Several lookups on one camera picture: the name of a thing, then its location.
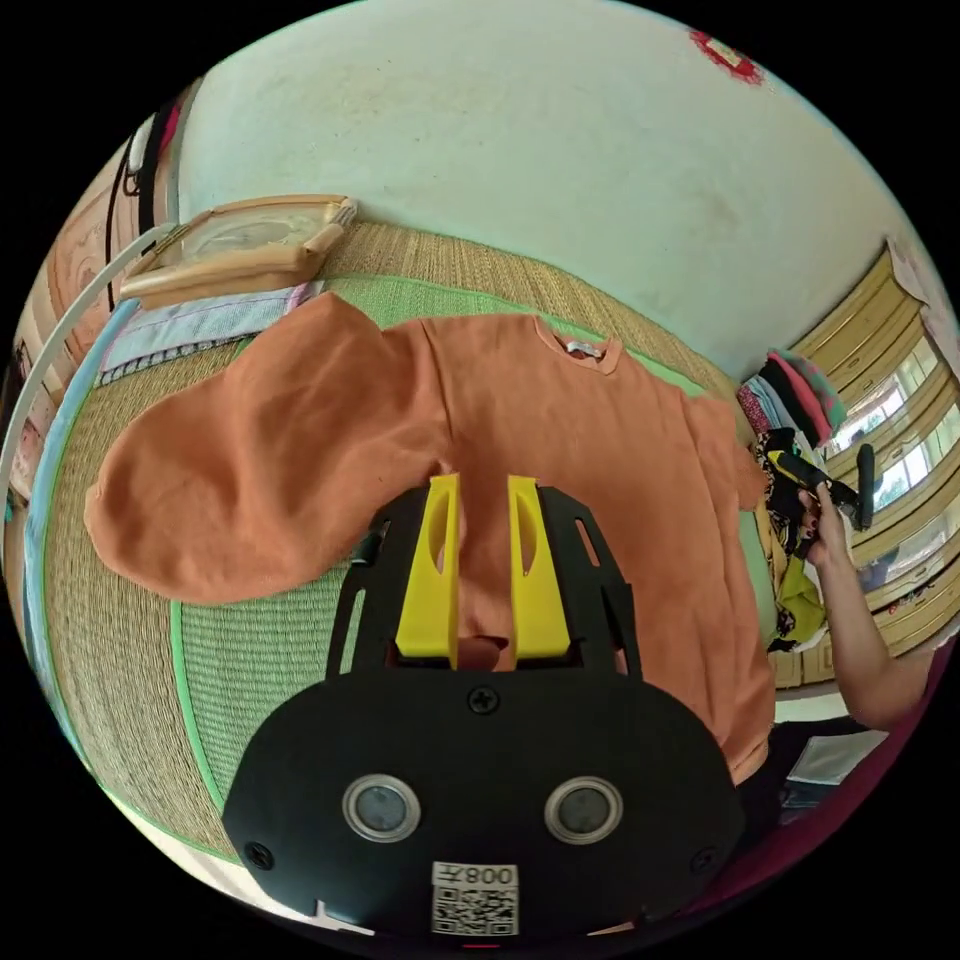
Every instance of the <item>human arm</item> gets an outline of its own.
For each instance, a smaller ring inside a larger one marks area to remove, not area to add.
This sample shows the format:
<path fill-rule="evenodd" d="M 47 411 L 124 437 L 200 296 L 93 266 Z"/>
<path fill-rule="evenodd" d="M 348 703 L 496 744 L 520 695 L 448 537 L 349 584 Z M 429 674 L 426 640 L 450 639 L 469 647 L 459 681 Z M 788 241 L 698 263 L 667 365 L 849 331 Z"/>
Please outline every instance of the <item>human arm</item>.
<path fill-rule="evenodd" d="M 819 526 L 807 559 L 823 590 L 840 695 L 857 722 L 890 730 L 922 699 L 933 654 L 890 656 L 847 554 L 843 522 L 829 490 L 825 484 L 817 488 L 819 504 L 805 491 L 800 498 L 811 528 Z"/>

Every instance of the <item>orange t-shirt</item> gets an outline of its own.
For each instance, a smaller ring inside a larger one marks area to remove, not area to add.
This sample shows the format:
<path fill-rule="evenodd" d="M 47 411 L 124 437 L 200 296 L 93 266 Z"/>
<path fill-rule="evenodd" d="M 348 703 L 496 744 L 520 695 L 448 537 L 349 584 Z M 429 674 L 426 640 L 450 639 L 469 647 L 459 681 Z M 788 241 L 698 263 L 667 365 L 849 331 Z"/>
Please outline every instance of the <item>orange t-shirt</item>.
<path fill-rule="evenodd" d="M 457 472 L 461 635 L 506 637 L 507 476 L 536 477 L 593 513 L 633 586 L 644 678 L 697 713 L 739 782 L 774 715 L 739 539 L 763 474 L 726 403 L 599 349 L 571 355 L 516 314 L 381 332 L 323 294 L 134 420 L 88 491 L 87 529 L 147 589 L 230 603 L 316 579 L 381 506 Z"/>

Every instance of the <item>screw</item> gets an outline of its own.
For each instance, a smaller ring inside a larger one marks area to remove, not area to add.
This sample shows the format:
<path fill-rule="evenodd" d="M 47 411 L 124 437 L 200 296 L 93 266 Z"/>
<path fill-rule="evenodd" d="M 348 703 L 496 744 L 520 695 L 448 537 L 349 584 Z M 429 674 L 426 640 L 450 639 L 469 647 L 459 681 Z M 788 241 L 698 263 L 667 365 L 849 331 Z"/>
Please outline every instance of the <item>screw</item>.
<path fill-rule="evenodd" d="M 481 717 L 488 716 L 495 713 L 497 707 L 500 706 L 500 694 L 490 687 L 477 687 L 470 691 L 470 696 L 467 697 L 467 706 Z"/>
<path fill-rule="evenodd" d="M 710 867 L 713 866 L 713 863 L 716 859 L 717 848 L 704 847 L 690 861 L 690 872 L 694 874 L 703 873 L 705 870 L 709 870 Z"/>
<path fill-rule="evenodd" d="M 258 870 L 273 869 L 273 854 L 262 843 L 248 843 L 243 852 Z"/>

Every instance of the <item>pile of clothes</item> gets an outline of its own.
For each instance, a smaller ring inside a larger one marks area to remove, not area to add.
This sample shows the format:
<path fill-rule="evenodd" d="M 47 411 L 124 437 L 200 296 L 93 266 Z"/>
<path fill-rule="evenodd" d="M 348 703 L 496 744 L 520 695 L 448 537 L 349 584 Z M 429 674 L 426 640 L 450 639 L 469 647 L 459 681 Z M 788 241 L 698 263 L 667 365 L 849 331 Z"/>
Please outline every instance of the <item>pile of clothes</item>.
<path fill-rule="evenodd" d="M 826 375 L 789 350 L 771 350 L 763 369 L 737 391 L 756 434 L 792 427 L 811 449 L 822 447 L 847 419 L 840 395 Z"/>
<path fill-rule="evenodd" d="M 847 411 L 825 374 L 789 350 L 771 350 L 766 364 L 740 387 L 737 398 L 757 434 L 754 452 L 767 477 L 757 519 L 777 600 L 777 631 L 768 649 L 799 653 L 826 633 L 823 592 L 801 549 L 810 534 L 803 526 L 800 488 L 774 467 L 770 454 L 786 450 L 827 472 L 818 448 L 837 432 Z M 841 516 L 849 549 L 853 528 Z"/>

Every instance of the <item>qr code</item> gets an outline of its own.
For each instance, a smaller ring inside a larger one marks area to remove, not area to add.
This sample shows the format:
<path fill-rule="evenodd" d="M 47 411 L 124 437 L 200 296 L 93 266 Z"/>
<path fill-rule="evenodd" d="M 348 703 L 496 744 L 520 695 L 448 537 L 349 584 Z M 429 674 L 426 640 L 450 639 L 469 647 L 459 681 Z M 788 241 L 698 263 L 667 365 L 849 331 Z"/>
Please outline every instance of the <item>qr code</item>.
<path fill-rule="evenodd" d="M 517 889 L 495 890 L 435 887 L 433 932 L 466 937 L 511 936 L 517 933 Z"/>

